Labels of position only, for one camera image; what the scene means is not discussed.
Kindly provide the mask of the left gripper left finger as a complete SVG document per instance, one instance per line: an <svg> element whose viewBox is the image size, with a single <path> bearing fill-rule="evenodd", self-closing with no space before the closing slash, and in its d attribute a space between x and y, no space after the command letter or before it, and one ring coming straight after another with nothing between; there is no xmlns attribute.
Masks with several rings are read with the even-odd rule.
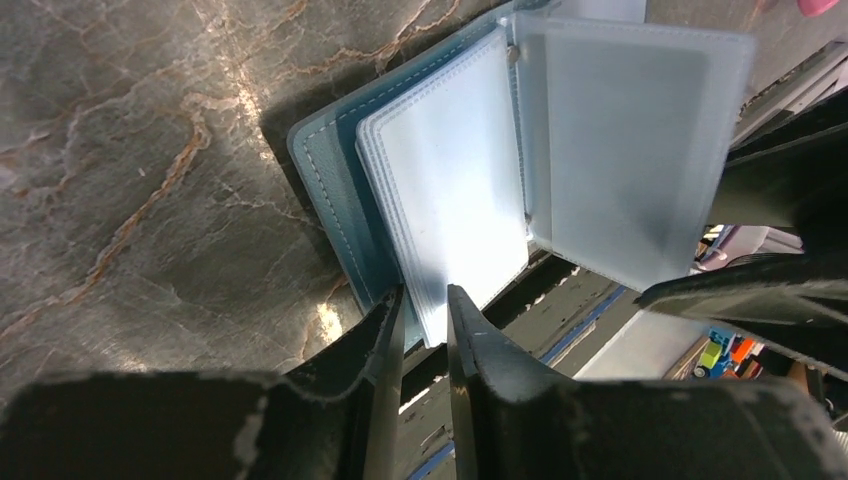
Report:
<svg viewBox="0 0 848 480"><path fill-rule="evenodd" d="M285 373L70 372L1 419L5 479L386 479L406 292Z"/></svg>

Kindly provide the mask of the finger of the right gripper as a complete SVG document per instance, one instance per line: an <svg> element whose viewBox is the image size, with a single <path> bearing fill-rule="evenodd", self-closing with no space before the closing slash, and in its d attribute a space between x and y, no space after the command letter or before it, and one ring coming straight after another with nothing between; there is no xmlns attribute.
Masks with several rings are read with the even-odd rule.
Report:
<svg viewBox="0 0 848 480"><path fill-rule="evenodd" d="M641 309L753 337L847 379L847 253L776 254L656 284Z"/></svg>
<svg viewBox="0 0 848 480"><path fill-rule="evenodd" d="M709 224L800 229L847 220L847 91L728 154Z"/></svg>

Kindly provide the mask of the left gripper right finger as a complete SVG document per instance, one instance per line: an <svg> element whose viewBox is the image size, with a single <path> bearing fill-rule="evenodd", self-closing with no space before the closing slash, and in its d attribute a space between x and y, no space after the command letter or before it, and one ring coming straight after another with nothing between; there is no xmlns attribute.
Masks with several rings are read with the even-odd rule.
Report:
<svg viewBox="0 0 848 480"><path fill-rule="evenodd" d="M843 479L822 409L782 380L579 381L447 289L461 479Z"/></svg>

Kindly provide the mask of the blue card holder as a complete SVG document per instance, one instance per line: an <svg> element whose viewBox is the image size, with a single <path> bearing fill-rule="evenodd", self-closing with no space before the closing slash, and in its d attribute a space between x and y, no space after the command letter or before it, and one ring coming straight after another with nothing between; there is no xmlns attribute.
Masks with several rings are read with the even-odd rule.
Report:
<svg viewBox="0 0 848 480"><path fill-rule="evenodd" d="M755 53L641 1L512 1L295 124L292 161L365 309L447 338L538 246L636 291L687 275Z"/></svg>

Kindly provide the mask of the pink cylindrical tube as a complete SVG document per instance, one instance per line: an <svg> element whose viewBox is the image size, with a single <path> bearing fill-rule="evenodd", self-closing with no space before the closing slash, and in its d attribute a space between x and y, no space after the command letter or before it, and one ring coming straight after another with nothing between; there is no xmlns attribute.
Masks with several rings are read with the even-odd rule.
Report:
<svg viewBox="0 0 848 480"><path fill-rule="evenodd" d="M840 0L797 0L799 11L805 17L817 17L837 5Z"/></svg>

